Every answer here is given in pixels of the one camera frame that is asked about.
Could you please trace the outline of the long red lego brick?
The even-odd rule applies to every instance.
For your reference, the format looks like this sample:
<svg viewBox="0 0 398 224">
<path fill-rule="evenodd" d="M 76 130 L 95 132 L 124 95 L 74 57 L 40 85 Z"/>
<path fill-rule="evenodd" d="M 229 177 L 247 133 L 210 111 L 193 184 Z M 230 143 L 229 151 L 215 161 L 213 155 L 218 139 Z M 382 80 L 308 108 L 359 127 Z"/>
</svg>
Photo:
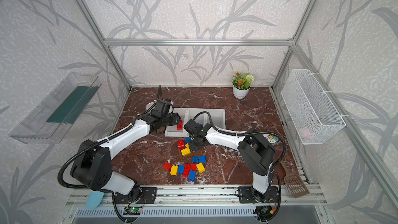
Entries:
<svg viewBox="0 0 398 224">
<path fill-rule="evenodd" d="M 177 130 L 182 131 L 183 130 L 183 120 L 180 120 L 179 124 L 177 125 Z"/>
</svg>

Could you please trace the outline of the long red lego bottom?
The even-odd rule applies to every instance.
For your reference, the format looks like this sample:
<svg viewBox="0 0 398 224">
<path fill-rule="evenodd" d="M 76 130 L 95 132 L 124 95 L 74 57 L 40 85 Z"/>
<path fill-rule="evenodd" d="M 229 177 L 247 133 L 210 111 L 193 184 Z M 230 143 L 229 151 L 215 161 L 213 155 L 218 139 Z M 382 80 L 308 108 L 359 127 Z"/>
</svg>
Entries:
<svg viewBox="0 0 398 224">
<path fill-rule="evenodd" d="M 188 177 L 191 171 L 191 164 L 185 164 L 183 168 L 183 177 Z"/>
</svg>

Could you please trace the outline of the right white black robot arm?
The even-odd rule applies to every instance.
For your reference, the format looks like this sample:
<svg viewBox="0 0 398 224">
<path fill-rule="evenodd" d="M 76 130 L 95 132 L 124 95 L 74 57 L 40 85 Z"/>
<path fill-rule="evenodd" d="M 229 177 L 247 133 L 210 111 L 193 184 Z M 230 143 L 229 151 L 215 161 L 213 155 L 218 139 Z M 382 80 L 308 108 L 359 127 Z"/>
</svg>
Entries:
<svg viewBox="0 0 398 224">
<path fill-rule="evenodd" d="M 287 152 L 286 141 L 271 131 L 237 132 L 216 127 L 212 123 L 201 125 L 189 120 L 183 127 L 191 139 L 188 144 L 195 152 L 207 145 L 220 145 L 237 150 L 253 172 L 253 194 L 264 196 L 272 183 L 275 168 Z M 275 159 L 276 148 L 267 137 L 273 136 L 282 144 L 283 150 Z"/>
</svg>

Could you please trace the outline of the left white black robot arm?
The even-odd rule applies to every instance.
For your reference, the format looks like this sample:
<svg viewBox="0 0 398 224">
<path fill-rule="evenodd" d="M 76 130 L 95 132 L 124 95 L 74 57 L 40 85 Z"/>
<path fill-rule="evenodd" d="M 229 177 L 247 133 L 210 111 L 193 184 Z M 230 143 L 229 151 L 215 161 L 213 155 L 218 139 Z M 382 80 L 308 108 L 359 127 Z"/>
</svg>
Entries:
<svg viewBox="0 0 398 224">
<path fill-rule="evenodd" d="M 127 127 L 98 141 L 84 141 L 78 153 L 62 165 L 58 183 L 70 189 L 89 188 L 138 198 L 142 194 L 139 183 L 115 172 L 113 158 L 139 139 L 160 128 L 178 125 L 180 121 L 170 99 L 157 100 L 149 112 L 138 116 Z"/>
</svg>

